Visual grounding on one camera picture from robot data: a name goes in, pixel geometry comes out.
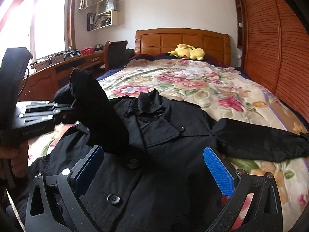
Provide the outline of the person's left hand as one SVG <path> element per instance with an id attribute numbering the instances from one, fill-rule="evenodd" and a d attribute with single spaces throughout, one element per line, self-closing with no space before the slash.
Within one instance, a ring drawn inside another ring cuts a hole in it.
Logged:
<path id="1" fill-rule="evenodd" d="M 24 177 L 28 170 L 28 142 L 22 142 L 15 147 L 1 147 L 1 159 L 11 161 L 15 177 Z"/>

